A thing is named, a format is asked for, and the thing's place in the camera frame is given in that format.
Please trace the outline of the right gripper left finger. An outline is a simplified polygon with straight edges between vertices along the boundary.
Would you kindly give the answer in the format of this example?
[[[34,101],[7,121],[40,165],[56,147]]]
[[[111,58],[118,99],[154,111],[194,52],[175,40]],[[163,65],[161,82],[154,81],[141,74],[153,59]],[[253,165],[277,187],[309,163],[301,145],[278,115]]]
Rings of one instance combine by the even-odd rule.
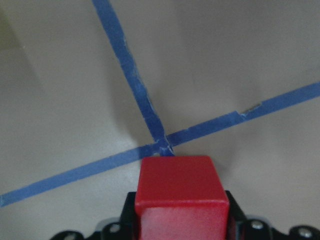
[[[126,196],[120,215],[120,233],[124,240],[139,239],[139,218],[135,211],[136,192],[129,192]]]

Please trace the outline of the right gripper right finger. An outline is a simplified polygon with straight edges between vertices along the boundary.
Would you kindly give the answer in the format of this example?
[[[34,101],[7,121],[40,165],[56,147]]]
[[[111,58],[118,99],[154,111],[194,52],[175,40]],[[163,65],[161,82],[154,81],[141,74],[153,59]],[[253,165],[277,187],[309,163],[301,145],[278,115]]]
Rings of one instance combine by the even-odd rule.
[[[245,230],[244,225],[247,217],[240,208],[239,204],[229,190],[225,191],[229,201],[228,221],[226,228],[227,240],[244,240]]]

